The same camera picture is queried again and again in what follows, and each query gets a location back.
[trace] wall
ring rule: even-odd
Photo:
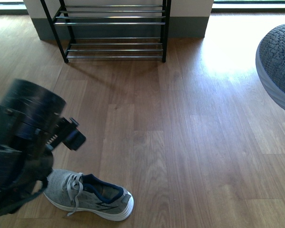
[[[91,0],[65,0],[66,5],[90,5]],[[161,4],[161,0],[119,0],[118,4]],[[43,11],[42,5],[39,0],[24,0],[28,13],[30,14],[35,28],[38,32],[40,39],[53,39],[51,29],[48,25],[46,15]],[[54,16],[55,12],[59,8],[58,0],[46,0],[47,6]],[[93,5],[104,4],[116,4],[116,0],[93,0]],[[171,19],[169,28],[169,37],[199,37],[205,36],[208,19],[210,16],[213,0],[172,0],[171,6]],[[87,35],[85,28],[78,28],[78,33],[82,33],[80,36]],[[105,33],[107,30],[103,28],[100,31]],[[59,34],[63,37],[66,36],[66,31],[62,28]]]

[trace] gray baseboard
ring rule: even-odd
[[[171,17],[169,27],[170,38],[203,38],[209,17]],[[41,40],[54,39],[47,19],[32,19]],[[69,39],[68,30],[63,26],[56,26],[60,39]],[[154,37],[160,35],[159,26],[144,26],[128,29],[123,26],[76,26],[76,38],[96,37]]]

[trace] white wall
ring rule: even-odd
[[[116,5],[116,0],[65,0],[66,5]],[[120,0],[118,4],[161,4],[162,0]],[[46,18],[39,0],[24,0],[31,18]],[[59,8],[58,0],[46,0],[51,15]],[[171,17],[209,17],[213,0],[172,0]]]

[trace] white sole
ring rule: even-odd
[[[74,208],[65,207],[65,206],[62,206],[58,203],[55,203],[54,201],[49,199],[46,196],[46,194],[44,194],[44,195],[48,199],[48,201],[50,201],[54,206],[58,207],[59,209],[65,210],[65,211],[73,211],[74,210]],[[89,212],[95,213],[95,214],[99,215],[100,217],[107,219],[107,220],[122,221],[122,220],[125,220],[127,217],[129,217],[129,215],[131,214],[131,212],[133,210],[133,206],[134,206],[134,199],[133,199],[133,196],[131,195],[127,207],[123,210],[123,212],[116,214],[116,215],[107,214],[107,213],[103,213],[103,212],[100,212],[97,210],[86,209],[86,208],[77,208],[76,211],[89,211]]]

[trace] chrome bar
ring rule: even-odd
[[[88,43],[84,43],[84,44],[78,44],[78,43],[74,43],[71,44],[74,46],[86,46],[86,45],[91,45],[91,46],[99,46],[99,45],[162,45],[162,43],[92,43],[92,44],[88,44]]]
[[[163,51],[163,49],[68,49],[68,52],[149,52],[149,51]]]
[[[162,58],[162,56],[68,56],[67,58]]]
[[[57,22],[55,25],[164,25],[165,22],[86,22],[86,23],[75,23],[75,22]]]
[[[98,10],[98,11],[76,11],[61,10],[60,13],[163,13],[164,10]]]
[[[158,17],[152,17],[152,16],[129,16],[129,17],[56,17],[56,19],[141,19],[141,18],[154,18],[154,19],[162,19],[165,18],[165,16],[158,16]]]
[[[89,40],[89,39],[160,39],[160,37],[100,37],[100,38],[79,38],[76,40]]]
[[[106,5],[106,6],[66,6],[66,8],[115,8],[115,7],[163,7],[163,5]]]

